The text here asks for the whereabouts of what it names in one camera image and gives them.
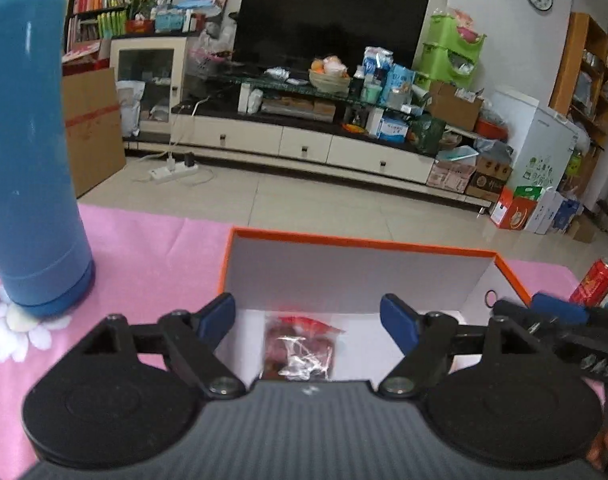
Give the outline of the right hand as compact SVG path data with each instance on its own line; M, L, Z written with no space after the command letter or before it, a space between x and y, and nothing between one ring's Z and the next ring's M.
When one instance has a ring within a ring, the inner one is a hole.
M593 440L586 459L596 469L603 470L608 462L608 429Z

